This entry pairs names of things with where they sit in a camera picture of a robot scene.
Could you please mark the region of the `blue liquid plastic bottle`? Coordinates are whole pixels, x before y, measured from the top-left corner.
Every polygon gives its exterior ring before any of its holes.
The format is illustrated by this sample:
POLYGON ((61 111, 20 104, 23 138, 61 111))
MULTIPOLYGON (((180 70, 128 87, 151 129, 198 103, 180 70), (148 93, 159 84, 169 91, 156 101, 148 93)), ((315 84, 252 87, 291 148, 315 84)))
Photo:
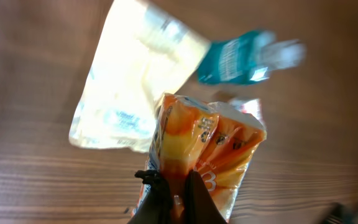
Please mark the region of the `blue liquid plastic bottle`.
POLYGON ((278 41, 271 30, 252 30, 231 40, 214 41, 198 67, 206 85, 253 85, 275 70, 299 66, 306 47, 297 39, 278 41))

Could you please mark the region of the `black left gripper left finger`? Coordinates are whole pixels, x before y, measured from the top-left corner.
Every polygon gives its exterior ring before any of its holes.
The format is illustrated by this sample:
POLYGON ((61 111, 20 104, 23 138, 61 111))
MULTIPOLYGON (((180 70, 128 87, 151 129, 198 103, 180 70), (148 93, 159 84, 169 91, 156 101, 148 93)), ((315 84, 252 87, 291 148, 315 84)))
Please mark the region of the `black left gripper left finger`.
POLYGON ((142 179, 150 190, 127 224, 171 224, 173 199, 168 182, 156 170, 138 170, 134 176, 142 179))

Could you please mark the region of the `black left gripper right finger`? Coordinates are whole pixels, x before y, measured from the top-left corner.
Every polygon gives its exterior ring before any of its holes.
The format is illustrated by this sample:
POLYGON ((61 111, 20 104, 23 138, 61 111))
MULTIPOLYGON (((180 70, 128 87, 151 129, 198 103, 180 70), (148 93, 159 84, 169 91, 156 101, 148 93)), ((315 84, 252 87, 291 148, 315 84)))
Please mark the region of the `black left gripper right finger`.
POLYGON ((227 224, 197 171, 191 170, 186 178, 184 203, 187 224, 227 224))

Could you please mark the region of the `red white small box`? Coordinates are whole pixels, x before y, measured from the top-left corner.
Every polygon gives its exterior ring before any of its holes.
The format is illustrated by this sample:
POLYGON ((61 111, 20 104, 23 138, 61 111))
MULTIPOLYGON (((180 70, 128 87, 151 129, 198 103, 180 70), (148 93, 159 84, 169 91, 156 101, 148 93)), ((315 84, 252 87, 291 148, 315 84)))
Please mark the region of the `red white small box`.
POLYGON ((260 104, 260 100, 258 98, 245 99, 245 100, 233 98, 229 101, 229 104, 235 107, 235 109, 240 111, 241 113, 244 114, 249 113, 253 115, 261 123, 264 122, 262 116, 262 107, 260 104))

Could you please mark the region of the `white plastic pouch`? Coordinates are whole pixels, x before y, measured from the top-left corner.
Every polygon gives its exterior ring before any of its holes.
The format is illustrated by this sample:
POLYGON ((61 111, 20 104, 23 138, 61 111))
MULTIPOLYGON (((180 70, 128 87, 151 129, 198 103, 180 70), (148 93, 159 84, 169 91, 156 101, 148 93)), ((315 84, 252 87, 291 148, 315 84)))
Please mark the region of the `white plastic pouch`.
POLYGON ((149 1, 115 0, 69 132, 73 146, 147 152, 157 110, 198 68, 210 41, 149 1))

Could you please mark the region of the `orange snack packet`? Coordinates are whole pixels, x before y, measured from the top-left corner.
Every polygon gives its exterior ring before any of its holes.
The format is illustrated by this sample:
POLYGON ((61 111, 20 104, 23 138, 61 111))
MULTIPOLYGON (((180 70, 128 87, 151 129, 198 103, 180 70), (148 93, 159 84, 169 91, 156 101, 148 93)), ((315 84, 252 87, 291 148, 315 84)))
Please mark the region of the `orange snack packet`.
MULTIPOLYGON (((172 223, 185 223, 185 182, 191 170, 201 175, 228 222, 249 162, 266 137, 259 120, 227 103, 165 95, 145 170, 158 171, 168 182, 172 223)), ((132 217, 149 190, 150 186, 142 184, 132 217)))

